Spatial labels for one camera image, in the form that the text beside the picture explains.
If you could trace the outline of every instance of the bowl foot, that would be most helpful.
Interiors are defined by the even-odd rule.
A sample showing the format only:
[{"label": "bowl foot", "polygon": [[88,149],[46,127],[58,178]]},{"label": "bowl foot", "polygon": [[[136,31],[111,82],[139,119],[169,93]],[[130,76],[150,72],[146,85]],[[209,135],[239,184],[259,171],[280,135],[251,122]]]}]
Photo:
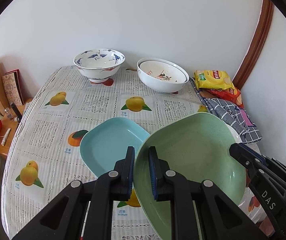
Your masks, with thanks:
[{"label": "bowl foot", "polygon": [[106,80],[108,80],[108,78],[98,79],[98,80],[97,80],[97,79],[90,79],[90,78],[89,78],[89,80],[90,80],[91,83],[99,84],[99,83],[105,82]]}]

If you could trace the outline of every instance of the green label on bag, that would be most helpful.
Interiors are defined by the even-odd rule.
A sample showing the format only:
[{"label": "green label on bag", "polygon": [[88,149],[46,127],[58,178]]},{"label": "green label on bag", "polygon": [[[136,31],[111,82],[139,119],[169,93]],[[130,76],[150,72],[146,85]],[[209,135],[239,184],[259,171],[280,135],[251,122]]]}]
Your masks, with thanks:
[{"label": "green label on bag", "polygon": [[206,80],[204,73],[199,74],[199,77],[200,77],[201,81],[205,81]]}]

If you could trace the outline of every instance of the chip bag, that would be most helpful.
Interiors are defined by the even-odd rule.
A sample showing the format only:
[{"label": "chip bag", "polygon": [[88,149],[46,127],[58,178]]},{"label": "chip bag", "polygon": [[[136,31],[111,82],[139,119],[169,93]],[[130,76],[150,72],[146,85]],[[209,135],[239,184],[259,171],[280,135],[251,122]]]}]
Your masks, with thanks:
[{"label": "chip bag", "polygon": [[234,85],[225,71],[197,70],[194,73],[194,77],[197,89],[199,88],[219,89],[219,90],[224,90],[228,88],[234,89]]},{"label": "chip bag", "polygon": [[218,98],[230,101],[238,107],[244,108],[241,92],[237,88],[229,88],[225,90],[207,89],[207,91],[212,95],[216,95]]}]

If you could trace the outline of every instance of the green plate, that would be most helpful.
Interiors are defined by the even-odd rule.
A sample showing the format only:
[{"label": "green plate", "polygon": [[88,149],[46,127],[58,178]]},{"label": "green plate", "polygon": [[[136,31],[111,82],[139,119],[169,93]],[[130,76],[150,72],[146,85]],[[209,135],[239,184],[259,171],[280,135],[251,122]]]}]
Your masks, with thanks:
[{"label": "green plate", "polygon": [[147,218],[163,240],[171,240],[171,208],[169,201],[156,202],[152,195],[148,148],[155,146],[158,157],[187,179],[212,180],[239,204],[246,177],[244,167],[229,155],[233,143],[235,140],[222,120],[201,112],[155,131],[142,144],[134,165],[134,188]]}]

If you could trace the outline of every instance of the white bowl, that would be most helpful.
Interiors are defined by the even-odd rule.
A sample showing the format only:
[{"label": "white bowl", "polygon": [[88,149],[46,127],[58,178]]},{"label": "white bowl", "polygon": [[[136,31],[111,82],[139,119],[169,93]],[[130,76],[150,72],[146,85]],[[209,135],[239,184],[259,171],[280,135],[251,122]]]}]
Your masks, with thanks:
[{"label": "white bowl", "polygon": [[[166,66],[167,71],[170,70],[171,77],[172,78],[175,77],[175,79],[171,78],[170,80],[164,80],[164,78],[159,79],[158,76],[153,77],[153,75],[145,73],[145,71],[148,69],[147,65],[149,65],[149,64],[144,64],[145,66],[144,65],[142,66],[142,68],[145,71],[143,71],[143,69],[141,69],[140,66],[143,62],[149,62],[149,61],[158,61],[161,63],[165,63],[165,65],[153,63],[153,65],[158,66],[158,67],[155,67],[155,69],[159,69],[160,66],[164,66],[164,67]],[[182,72],[184,74],[185,78],[183,78],[178,71]],[[140,80],[145,85],[147,85],[148,87],[150,87],[151,89],[153,89],[155,91],[164,92],[164,93],[173,93],[173,92],[177,92],[177,91],[181,90],[190,78],[188,76],[187,72],[184,69],[182,69],[180,66],[178,66],[178,65],[176,65],[170,61],[163,60],[160,58],[142,58],[142,59],[140,59],[137,62],[137,74],[138,74],[138,77],[140,78]]]},{"label": "white bowl", "polygon": [[108,80],[124,61],[125,56],[112,49],[91,49],[74,58],[74,64],[80,73],[94,83]]},{"label": "white bowl", "polygon": [[164,62],[149,60],[140,64],[140,69],[149,76],[169,83],[184,83],[185,74],[178,68]]}]

